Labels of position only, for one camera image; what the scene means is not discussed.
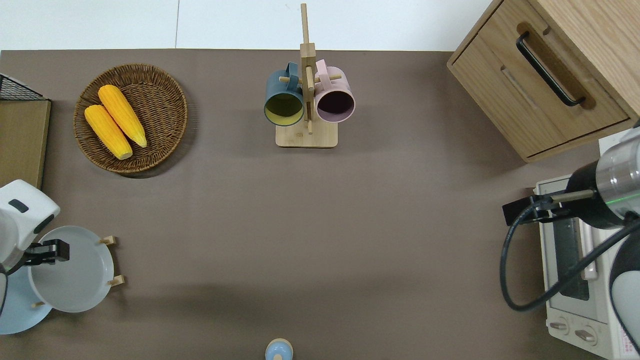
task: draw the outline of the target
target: wicker basket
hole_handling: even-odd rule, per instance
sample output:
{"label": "wicker basket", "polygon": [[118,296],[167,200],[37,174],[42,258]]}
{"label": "wicker basket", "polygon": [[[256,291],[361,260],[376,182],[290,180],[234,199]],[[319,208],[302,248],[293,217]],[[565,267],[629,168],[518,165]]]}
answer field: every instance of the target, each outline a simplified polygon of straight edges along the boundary
{"label": "wicker basket", "polygon": [[[100,104],[98,89],[115,85],[136,112],[147,137],[147,147],[129,141],[133,155],[118,160],[102,144],[86,119],[84,109]],[[187,100],[171,75],[147,64],[125,64],[95,78],[82,92],[74,112],[74,134],[84,155],[100,168],[119,174],[148,170],[164,161],[178,146],[187,126]]]}

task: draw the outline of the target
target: drawer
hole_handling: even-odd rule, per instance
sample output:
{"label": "drawer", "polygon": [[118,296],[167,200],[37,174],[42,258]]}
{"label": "drawer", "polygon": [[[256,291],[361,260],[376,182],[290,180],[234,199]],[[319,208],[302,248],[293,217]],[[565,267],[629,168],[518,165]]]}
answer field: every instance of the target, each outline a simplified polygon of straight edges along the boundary
{"label": "drawer", "polygon": [[564,142],[481,38],[468,45],[451,71],[522,158]]}
{"label": "drawer", "polygon": [[[572,99],[585,97],[584,102],[576,106],[565,105],[525,59],[516,47],[516,41],[526,31],[529,36],[524,39],[525,46],[564,92]],[[515,86],[545,112],[565,141],[625,120],[627,114],[560,40],[558,31],[526,1],[505,0],[478,36],[510,71]]]}

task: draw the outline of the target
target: wooden board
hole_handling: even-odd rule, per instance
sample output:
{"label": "wooden board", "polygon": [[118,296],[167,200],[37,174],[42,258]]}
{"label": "wooden board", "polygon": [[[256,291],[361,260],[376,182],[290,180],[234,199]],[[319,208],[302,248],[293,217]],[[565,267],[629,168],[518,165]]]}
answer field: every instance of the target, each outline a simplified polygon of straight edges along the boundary
{"label": "wooden board", "polygon": [[40,188],[51,101],[0,101],[0,186],[22,179]]}
{"label": "wooden board", "polygon": [[467,48],[467,46],[471,44],[471,41],[473,41],[473,39],[476,37],[476,35],[478,34],[478,31],[480,31],[480,29],[484,26],[485,22],[487,22],[491,18],[493,13],[496,11],[498,6],[500,6],[502,2],[503,0],[493,0],[491,4],[487,6],[482,16],[480,16],[480,19],[476,21],[476,24],[473,26],[473,28],[471,28],[471,30],[469,30],[469,33],[465,36],[465,38],[462,40],[462,42],[460,43],[458,48],[453,52],[453,54],[451,54],[451,57],[449,58],[449,60],[447,60],[447,67],[449,69],[451,69],[451,67],[453,66],[453,63],[456,62],[456,60],[460,57],[460,55],[462,55],[462,52]]}

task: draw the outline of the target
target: wooden cabinet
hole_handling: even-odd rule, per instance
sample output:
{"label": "wooden cabinet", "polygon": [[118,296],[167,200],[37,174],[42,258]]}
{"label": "wooden cabinet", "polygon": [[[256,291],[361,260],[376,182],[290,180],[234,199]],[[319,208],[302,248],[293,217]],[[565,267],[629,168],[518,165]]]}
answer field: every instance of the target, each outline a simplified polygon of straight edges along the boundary
{"label": "wooden cabinet", "polygon": [[640,1],[494,0],[447,66],[535,161],[635,124],[638,29]]}

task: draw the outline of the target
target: blue mug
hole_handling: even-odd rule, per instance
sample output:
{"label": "blue mug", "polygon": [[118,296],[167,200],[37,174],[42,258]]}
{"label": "blue mug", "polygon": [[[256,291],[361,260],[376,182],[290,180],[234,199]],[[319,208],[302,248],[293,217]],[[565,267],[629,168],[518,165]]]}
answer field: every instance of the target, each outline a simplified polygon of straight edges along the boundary
{"label": "blue mug", "polygon": [[[288,82],[280,77],[289,78]],[[286,70],[278,70],[267,80],[264,115],[274,125],[291,126],[304,114],[302,86],[298,83],[298,64],[289,62]]]}

